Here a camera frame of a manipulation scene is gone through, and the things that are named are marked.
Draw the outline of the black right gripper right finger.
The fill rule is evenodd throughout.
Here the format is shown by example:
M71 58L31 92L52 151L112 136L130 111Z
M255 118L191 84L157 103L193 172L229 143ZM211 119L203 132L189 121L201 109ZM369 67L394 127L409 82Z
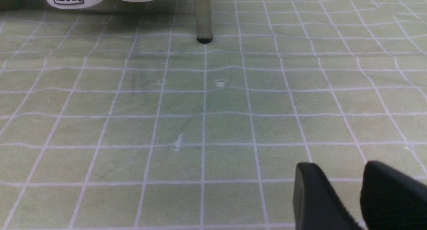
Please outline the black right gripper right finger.
M367 162L360 195L369 230L425 230L426 185L380 161Z

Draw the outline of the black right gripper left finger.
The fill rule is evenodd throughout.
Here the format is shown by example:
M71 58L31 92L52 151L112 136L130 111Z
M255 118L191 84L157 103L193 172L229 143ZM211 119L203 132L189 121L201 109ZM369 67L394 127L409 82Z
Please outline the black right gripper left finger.
M361 230L315 163L298 163L293 189L296 230Z

